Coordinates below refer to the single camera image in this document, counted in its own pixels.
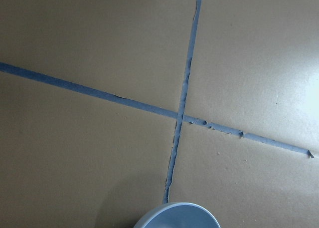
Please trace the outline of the blue bowl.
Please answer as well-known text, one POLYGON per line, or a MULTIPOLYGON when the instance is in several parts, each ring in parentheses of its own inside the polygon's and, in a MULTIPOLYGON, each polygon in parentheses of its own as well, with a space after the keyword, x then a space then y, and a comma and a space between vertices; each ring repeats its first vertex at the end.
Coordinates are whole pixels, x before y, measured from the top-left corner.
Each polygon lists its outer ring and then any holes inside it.
POLYGON ((204 207, 185 202, 160 205, 143 215, 136 228, 219 228, 217 219, 204 207))

